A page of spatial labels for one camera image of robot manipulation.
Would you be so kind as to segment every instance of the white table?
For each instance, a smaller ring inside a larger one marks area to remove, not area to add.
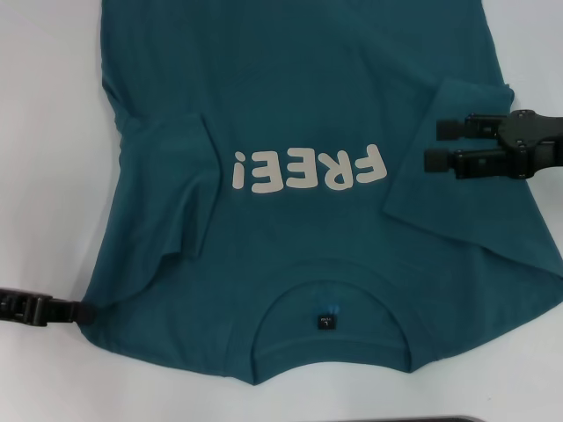
[[[486,0],[515,107],[563,116],[563,3]],[[100,87],[99,0],[0,0],[0,285],[80,299],[118,175]],[[531,180],[563,251],[563,169]],[[91,346],[75,325],[0,324],[6,422],[563,420],[563,307],[404,375],[323,363],[259,387]]]

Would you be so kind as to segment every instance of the t-shirt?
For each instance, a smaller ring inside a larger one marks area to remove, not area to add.
[[[526,183],[423,170],[437,120],[513,100],[479,0],[105,0],[101,47],[95,345],[253,384],[412,372],[563,301]]]

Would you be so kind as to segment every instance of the black tool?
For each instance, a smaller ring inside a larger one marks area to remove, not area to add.
[[[484,422],[481,419],[468,418],[468,417],[453,417],[453,418],[409,418],[409,419],[370,419],[370,420],[357,420],[350,422]]]
[[[424,171],[454,169],[457,178],[526,179],[542,169],[563,166],[563,118],[518,110],[509,116],[471,114],[465,122],[438,120],[438,141],[455,141],[462,137],[496,140],[498,148],[453,152],[427,149]]]
[[[48,323],[92,324],[95,316],[95,309],[84,302],[0,288],[0,321],[46,327]]]

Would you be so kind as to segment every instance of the black clamp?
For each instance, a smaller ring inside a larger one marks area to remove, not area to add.
[[[427,149],[424,171],[454,169],[457,178],[526,179],[539,170],[563,166],[563,118],[518,110],[509,116],[471,114],[465,122],[439,120],[436,123],[438,141],[461,137],[496,140],[499,148],[453,152]]]
[[[48,323],[92,324],[95,317],[94,307],[87,303],[0,288],[0,321],[46,327]]]

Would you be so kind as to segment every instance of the shirt tag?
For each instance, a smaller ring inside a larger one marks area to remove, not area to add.
[[[336,329],[336,316],[335,315],[319,315],[318,328],[320,330],[334,330]]]

